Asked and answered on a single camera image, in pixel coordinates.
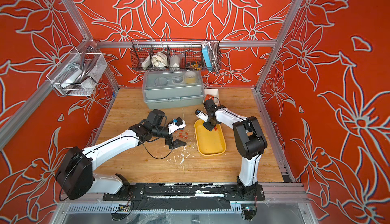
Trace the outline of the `yellow plastic storage box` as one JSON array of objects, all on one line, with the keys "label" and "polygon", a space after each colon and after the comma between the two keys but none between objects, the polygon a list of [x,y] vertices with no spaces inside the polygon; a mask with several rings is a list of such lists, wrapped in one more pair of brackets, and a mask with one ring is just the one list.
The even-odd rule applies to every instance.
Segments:
[{"label": "yellow plastic storage box", "polygon": [[208,131],[203,127],[203,122],[198,119],[194,125],[199,153],[204,157],[222,155],[226,151],[226,142],[221,126],[216,126],[217,131]]}]

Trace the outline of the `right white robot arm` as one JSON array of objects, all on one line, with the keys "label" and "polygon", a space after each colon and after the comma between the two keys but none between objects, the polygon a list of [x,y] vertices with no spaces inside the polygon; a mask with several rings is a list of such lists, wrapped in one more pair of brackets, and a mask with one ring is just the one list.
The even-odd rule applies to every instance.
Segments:
[{"label": "right white robot arm", "polygon": [[211,131],[217,125],[224,124],[233,130],[236,149],[242,156],[237,189],[242,198],[254,196],[258,186],[259,163],[268,147],[258,119],[238,115],[223,105],[216,105],[212,99],[204,102],[204,109],[206,113],[197,110],[195,114],[203,120],[205,129]]}]

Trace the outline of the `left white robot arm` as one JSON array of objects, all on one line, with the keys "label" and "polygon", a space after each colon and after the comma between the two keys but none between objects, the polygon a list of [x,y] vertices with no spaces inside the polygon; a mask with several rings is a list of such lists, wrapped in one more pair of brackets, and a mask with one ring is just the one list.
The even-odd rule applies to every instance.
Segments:
[{"label": "left white robot arm", "polygon": [[129,149],[161,138],[170,150],[185,146],[185,142],[173,138],[176,131],[186,127],[185,120],[178,117],[166,122],[166,118],[163,111],[154,109],[147,118],[114,138],[83,149],[69,149],[55,175],[60,194],[65,194],[69,200],[76,200],[90,193],[103,194],[109,201],[130,198],[130,184],[125,177],[120,174],[99,175],[95,170]]}]

